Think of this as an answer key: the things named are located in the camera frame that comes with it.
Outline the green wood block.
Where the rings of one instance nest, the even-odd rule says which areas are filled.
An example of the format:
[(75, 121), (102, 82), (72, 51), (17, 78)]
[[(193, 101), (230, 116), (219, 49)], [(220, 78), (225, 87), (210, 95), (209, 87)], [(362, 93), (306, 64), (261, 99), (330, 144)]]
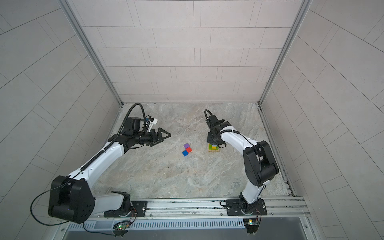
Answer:
[(209, 145), (209, 151), (218, 151), (219, 148), (217, 145)]

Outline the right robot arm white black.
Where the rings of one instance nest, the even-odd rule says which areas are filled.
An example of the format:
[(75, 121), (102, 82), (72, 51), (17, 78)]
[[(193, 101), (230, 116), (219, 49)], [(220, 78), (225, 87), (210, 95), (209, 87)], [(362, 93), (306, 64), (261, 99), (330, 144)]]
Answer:
[(261, 193), (279, 173), (279, 167), (270, 145), (266, 141), (257, 142), (245, 137), (228, 121), (219, 120), (209, 110), (205, 110), (204, 115), (209, 127), (208, 144), (220, 149), (229, 144), (243, 156), (248, 182), (239, 195), (240, 210), (245, 215), (266, 215)]

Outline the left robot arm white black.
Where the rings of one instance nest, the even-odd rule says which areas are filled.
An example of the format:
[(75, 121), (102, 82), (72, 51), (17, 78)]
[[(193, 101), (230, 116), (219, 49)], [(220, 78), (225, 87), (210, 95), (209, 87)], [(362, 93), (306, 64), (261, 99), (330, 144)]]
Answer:
[(154, 130), (156, 123), (154, 118), (127, 118), (118, 133), (88, 162), (67, 176), (56, 177), (51, 184), (49, 216), (81, 224), (100, 213), (105, 217), (132, 215), (134, 208), (128, 193), (114, 191), (94, 196), (91, 188), (112, 163), (135, 145), (153, 147), (171, 137), (162, 128)]

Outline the blue wood cube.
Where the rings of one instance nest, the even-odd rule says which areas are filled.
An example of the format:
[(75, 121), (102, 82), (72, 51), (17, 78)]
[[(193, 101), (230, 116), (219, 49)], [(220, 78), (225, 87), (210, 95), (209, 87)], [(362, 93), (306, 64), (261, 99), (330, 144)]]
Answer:
[(182, 152), (182, 154), (186, 157), (189, 153), (188, 153), (187, 150), (184, 150), (184, 151)]

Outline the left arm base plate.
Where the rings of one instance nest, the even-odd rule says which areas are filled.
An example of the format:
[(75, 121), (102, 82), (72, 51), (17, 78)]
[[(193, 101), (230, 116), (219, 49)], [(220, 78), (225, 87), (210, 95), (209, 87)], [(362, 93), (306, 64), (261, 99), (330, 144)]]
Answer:
[(147, 201), (131, 201), (128, 210), (119, 209), (104, 212), (104, 218), (134, 218), (144, 217), (147, 210)]

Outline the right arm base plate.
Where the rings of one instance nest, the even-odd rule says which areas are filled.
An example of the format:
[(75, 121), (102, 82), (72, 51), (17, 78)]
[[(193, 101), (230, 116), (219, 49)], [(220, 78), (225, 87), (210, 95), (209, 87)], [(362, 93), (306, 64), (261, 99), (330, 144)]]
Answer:
[(263, 199), (258, 199), (252, 204), (242, 200), (225, 200), (221, 206), (227, 211), (228, 216), (266, 216), (267, 207)]

